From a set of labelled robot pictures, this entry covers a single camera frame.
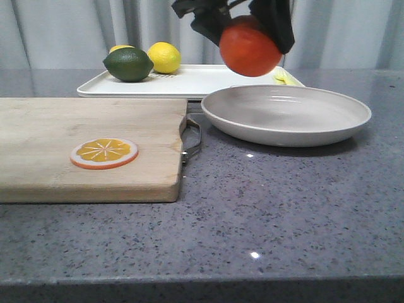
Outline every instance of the cutting board handle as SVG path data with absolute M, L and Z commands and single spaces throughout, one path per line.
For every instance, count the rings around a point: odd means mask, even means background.
M 192 146 L 184 149 L 182 152 L 182 164 L 187 165 L 190 158 L 195 156 L 201 150 L 201 142 L 202 142 L 202 135 L 201 135 L 201 127 L 198 123 L 190 118 L 189 115 L 186 117 L 186 127 L 182 132 L 184 134 L 185 130 L 192 129 L 194 132 L 197 133 L 197 140 L 196 143 Z

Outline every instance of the yellow lemon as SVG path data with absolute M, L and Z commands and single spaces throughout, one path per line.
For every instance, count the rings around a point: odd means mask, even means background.
M 121 44 L 121 45 L 115 45 L 113 47 L 111 47 L 111 49 L 109 50 L 109 53 L 116 51 L 117 49 L 123 49 L 124 47 L 133 47 L 132 45 L 126 45 L 126 44 Z
M 157 42 L 153 44 L 147 54 L 154 63 L 154 70 L 170 74 L 176 71 L 181 64 L 181 54 L 176 47 L 167 42 Z

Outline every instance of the fake orange slice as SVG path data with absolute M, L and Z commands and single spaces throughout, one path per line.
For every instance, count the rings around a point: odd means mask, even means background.
M 100 138 L 80 144 L 70 154 L 70 161 L 83 169 L 113 169 L 134 160 L 138 147 L 129 140 Z

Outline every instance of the lime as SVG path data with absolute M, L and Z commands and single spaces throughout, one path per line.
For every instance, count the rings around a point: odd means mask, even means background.
M 167 42 L 157 42 L 147 51 L 148 56 L 154 63 L 154 70 L 170 74 L 179 68 L 181 54 L 176 47 Z
M 124 82 L 140 81 L 153 69 L 147 54 L 134 47 L 114 50 L 102 62 L 112 76 Z

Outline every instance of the orange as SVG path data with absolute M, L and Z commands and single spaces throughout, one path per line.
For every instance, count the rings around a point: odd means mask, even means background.
M 70 161 L 83 169 L 112 169 L 134 160 L 138 147 L 120 138 L 100 138 L 78 145 L 70 154 Z
M 269 73 L 282 53 L 252 15 L 234 18 L 219 42 L 224 63 L 235 73 L 257 77 Z

